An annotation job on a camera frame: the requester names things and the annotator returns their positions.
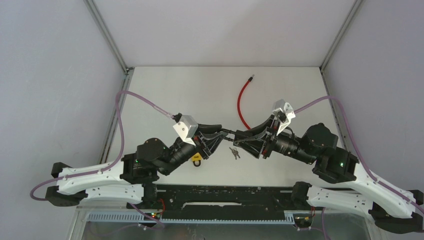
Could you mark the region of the black padlock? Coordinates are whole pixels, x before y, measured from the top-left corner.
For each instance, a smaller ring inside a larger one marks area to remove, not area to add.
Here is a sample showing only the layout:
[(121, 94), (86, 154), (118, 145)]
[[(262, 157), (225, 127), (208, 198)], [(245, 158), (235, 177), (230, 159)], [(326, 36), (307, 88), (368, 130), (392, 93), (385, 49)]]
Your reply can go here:
[(253, 134), (248, 131), (241, 131), (241, 130), (230, 130), (225, 128), (220, 128), (218, 130), (220, 133), (227, 133), (227, 136), (224, 137), (224, 140), (233, 143), (234, 141), (243, 140), (249, 137), (252, 137)]

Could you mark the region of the yellow padlock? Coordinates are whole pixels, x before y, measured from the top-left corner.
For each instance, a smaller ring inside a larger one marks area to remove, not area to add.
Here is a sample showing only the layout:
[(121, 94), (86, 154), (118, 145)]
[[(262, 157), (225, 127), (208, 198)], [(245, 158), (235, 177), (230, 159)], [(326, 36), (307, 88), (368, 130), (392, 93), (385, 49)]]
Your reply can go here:
[(200, 153), (196, 153), (191, 157), (192, 164), (195, 167), (200, 167), (201, 164), (202, 164), (202, 160), (203, 160), (203, 158), (202, 158)]

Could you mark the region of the key bunch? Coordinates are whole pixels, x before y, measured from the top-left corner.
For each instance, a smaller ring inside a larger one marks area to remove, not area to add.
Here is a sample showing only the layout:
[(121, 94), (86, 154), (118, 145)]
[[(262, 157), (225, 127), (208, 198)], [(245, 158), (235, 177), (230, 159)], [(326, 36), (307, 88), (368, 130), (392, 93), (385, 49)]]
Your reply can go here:
[(230, 149), (231, 153), (233, 154), (233, 156), (236, 160), (241, 158), (240, 154), (239, 154), (239, 152), (236, 148), (229, 147), (229, 149)]

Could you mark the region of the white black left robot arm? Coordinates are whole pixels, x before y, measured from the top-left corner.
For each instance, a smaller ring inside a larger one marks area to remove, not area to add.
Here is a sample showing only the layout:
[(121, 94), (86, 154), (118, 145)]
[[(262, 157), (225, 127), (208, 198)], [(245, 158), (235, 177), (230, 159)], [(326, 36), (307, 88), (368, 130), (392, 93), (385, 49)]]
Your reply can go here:
[(89, 199), (101, 199), (141, 203), (145, 208), (153, 208), (158, 194), (150, 189), (143, 190), (144, 186), (159, 180), (160, 175), (170, 175), (197, 154), (208, 159), (227, 135), (219, 124), (201, 124), (191, 138), (192, 143), (177, 137), (171, 146), (166, 146), (153, 137), (116, 164), (72, 168), (56, 162), (51, 175), (57, 182), (47, 188), (45, 198), (57, 207), (73, 207)]

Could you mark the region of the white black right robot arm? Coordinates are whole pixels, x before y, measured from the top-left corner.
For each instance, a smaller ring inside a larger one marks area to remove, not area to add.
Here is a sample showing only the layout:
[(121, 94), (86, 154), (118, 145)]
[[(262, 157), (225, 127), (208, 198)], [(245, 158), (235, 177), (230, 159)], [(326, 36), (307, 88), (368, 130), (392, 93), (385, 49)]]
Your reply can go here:
[(233, 144), (255, 158), (279, 153), (312, 166), (312, 172), (326, 183), (352, 189), (337, 192), (311, 183), (294, 184), (291, 204), (333, 208), (370, 219), (380, 229), (394, 234), (422, 233), (424, 203), (420, 190), (403, 190), (373, 174), (357, 156), (337, 146), (338, 137), (323, 123), (309, 127), (303, 136), (286, 132), (282, 123), (270, 116), (261, 125), (236, 131)]

